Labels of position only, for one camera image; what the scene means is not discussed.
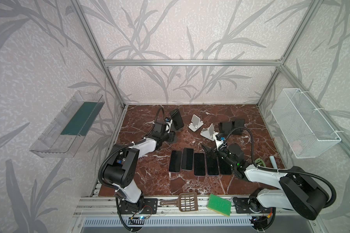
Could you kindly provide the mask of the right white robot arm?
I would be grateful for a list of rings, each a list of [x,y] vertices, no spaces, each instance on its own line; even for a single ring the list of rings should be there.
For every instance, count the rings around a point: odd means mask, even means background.
[[[236,178],[272,187],[257,189],[251,195],[254,206],[292,210],[308,220],[315,220],[324,208],[334,204],[336,189],[323,177],[305,172],[298,166],[275,169],[260,166],[255,161],[249,164],[238,144],[228,144],[236,131],[246,131],[253,138],[250,129],[236,127],[228,135],[215,133],[215,146],[204,145],[202,148],[207,156],[226,162]]]

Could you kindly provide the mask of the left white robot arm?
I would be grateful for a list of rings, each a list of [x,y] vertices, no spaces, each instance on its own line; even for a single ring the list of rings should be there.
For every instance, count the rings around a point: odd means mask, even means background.
[[[118,204],[129,211],[139,212],[144,209],[145,200],[142,190],[134,181],[136,167],[141,156],[155,152],[164,142],[173,142],[172,119],[166,117],[160,107],[149,132],[139,141],[129,144],[115,144],[98,170],[98,182],[102,187],[114,190]]]

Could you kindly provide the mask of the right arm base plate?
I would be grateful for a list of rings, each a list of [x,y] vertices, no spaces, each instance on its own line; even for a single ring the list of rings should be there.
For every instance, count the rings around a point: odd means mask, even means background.
[[[233,197],[232,199],[237,214],[262,214],[271,213],[271,208],[265,208],[256,199]]]

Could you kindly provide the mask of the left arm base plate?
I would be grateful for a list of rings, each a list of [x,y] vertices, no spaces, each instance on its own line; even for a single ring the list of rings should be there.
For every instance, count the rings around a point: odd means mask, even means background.
[[[129,214],[145,214],[153,215],[157,213],[158,199],[143,198],[139,199],[138,203],[130,203],[128,201],[119,201],[119,210],[123,215]]]

